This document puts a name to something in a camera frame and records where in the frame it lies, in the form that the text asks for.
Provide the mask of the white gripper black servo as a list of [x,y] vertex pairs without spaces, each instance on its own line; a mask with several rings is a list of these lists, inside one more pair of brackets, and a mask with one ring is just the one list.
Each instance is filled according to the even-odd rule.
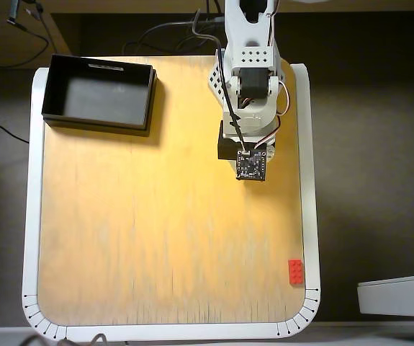
[[[237,153],[242,151],[242,145],[238,141],[234,141],[231,138],[224,137],[224,121],[220,121],[220,129],[217,140],[217,157],[222,160],[235,161]],[[257,148],[254,148],[256,143],[245,142],[246,151],[265,151],[266,160],[271,161],[275,156],[275,143],[262,143]]]

